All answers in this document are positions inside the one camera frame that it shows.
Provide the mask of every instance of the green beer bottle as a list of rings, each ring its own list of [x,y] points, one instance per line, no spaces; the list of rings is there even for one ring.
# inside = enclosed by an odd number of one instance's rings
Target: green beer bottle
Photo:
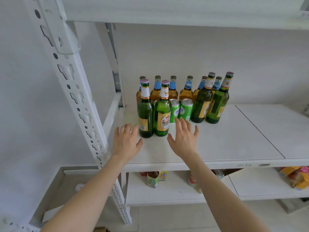
[[[195,123],[201,123],[206,116],[211,99],[213,97],[211,88],[214,83],[215,75],[216,74],[214,72],[210,72],[208,74],[204,87],[200,89],[197,94],[196,105],[191,114],[191,121]]]
[[[213,100],[211,101],[211,105],[206,116],[206,121],[208,123],[216,124],[219,122],[222,112],[225,109],[225,105],[230,98],[229,87],[233,75],[233,72],[227,72],[220,89],[214,93]]]
[[[168,133],[168,125],[171,118],[172,104],[168,99],[168,80],[163,80],[161,84],[160,98],[155,103],[154,112],[154,133],[163,137]]]
[[[154,133],[155,107],[150,101],[149,80],[141,79],[141,101],[137,106],[139,135],[142,138],[150,138]]]

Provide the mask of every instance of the green can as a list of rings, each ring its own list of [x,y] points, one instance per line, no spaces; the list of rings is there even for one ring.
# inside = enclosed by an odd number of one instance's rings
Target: green can
[[[175,118],[178,118],[179,114],[179,102],[177,99],[170,99],[172,103],[171,119],[170,123],[175,123]]]
[[[178,119],[182,117],[184,120],[189,121],[191,118],[192,109],[193,101],[188,98],[183,99],[180,104]]]

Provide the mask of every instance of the yellow bottle label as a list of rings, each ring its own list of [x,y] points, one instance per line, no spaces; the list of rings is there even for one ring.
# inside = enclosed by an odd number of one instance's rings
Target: yellow bottle label
[[[209,108],[209,104],[210,104],[210,101],[204,102],[200,115],[198,116],[199,118],[204,118],[206,116],[207,110]]]
[[[138,123],[139,123],[139,128],[143,131],[148,131],[148,120],[147,119],[142,119],[138,118]]]
[[[224,111],[224,109],[225,109],[225,106],[224,106],[224,107],[220,107],[220,109],[219,109],[219,111],[218,111],[217,117],[221,117],[222,112]]]
[[[168,125],[170,123],[171,112],[169,113],[158,113],[157,130],[166,131],[168,130]]]
[[[209,109],[207,111],[207,115],[209,115],[211,113],[211,109],[213,108],[213,106],[214,106],[214,100],[211,100],[211,104],[210,104]]]

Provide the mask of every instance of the beer bottle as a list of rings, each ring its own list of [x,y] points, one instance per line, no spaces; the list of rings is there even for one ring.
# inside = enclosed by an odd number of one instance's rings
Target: beer bottle
[[[136,103],[139,104],[139,101],[141,100],[141,79],[144,79],[144,76],[139,77],[139,90],[136,92]]]
[[[219,122],[222,112],[225,109],[225,105],[230,98],[229,87],[233,75],[233,72],[227,72],[220,89],[214,93],[210,109],[208,110],[206,116],[206,121],[208,123],[216,124]]]
[[[208,74],[208,78],[204,84],[204,87],[197,94],[196,104],[191,115],[191,121],[195,123],[201,123],[206,116],[211,99],[213,97],[211,88],[215,75],[216,74],[214,72],[210,72]]]
[[[155,107],[150,101],[149,80],[141,79],[141,101],[137,106],[139,135],[142,138],[150,138],[154,133]]]
[[[181,103],[181,101],[184,98],[189,98],[189,99],[193,99],[193,92],[191,90],[192,88],[192,80],[193,80],[193,76],[188,76],[187,77],[187,82],[184,86],[184,89],[180,91],[179,94],[179,103]]]
[[[163,137],[168,133],[168,125],[171,118],[172,104],[168,99],[168,80],[163,80],[161,84],[160,98],[155,103],[154,112],[154,133]]]
[[[155,102],[160,98],[161,76],[154,77],[154,89],[150,93],[150,100]]]
[[[212,92],[213,92],[213,95],[215,92],[218,91],[218,89],[220,89],[220,86],[221,86],[221,81],[222,81],[222,77],[221,76],[217,76],[216,79],[214,80],[214,85],[212,87]]]
[[[197,94],[200,91],[200,89],[202,89],[204,87],[205,81],[207,80],[207,76],[202,76],[202,80],[200,82],[200,85],[198,86],[198,88],[196,90],[194,90],[193,92],[193,102],[195,104],[196,102],[196,98],[197,98]]]
[[[168,99],[178,100],[178,92],[176,90],[176,76],[171,76],[171,83],[168,88]]]

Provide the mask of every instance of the right hand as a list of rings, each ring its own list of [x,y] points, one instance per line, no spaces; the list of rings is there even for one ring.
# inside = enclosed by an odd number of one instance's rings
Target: right hand
[[[198,137],[198,127],[195,125],[195,132],[192,134],[192,125],[189,121],[175,118],[176,137],[175,140],[172,135],[168,134],[168,143],[170,147],[180,158],[186,158],[195,154],[196,142]]]

